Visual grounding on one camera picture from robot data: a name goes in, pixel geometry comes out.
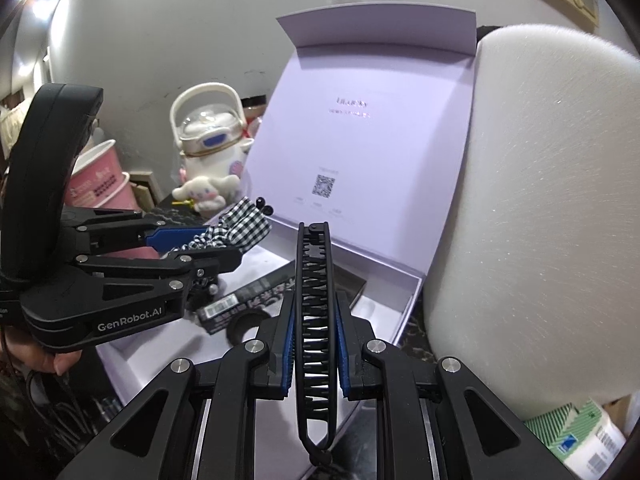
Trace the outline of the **person's hand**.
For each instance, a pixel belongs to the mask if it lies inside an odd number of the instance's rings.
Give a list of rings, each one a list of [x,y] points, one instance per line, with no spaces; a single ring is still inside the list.
[[[81,358],[81,352],[52,354],[44,350],[29,334],[14,327],[4,330],[2,351],[13,364],[26,366],[30,370],[41,373],[64,375]]]

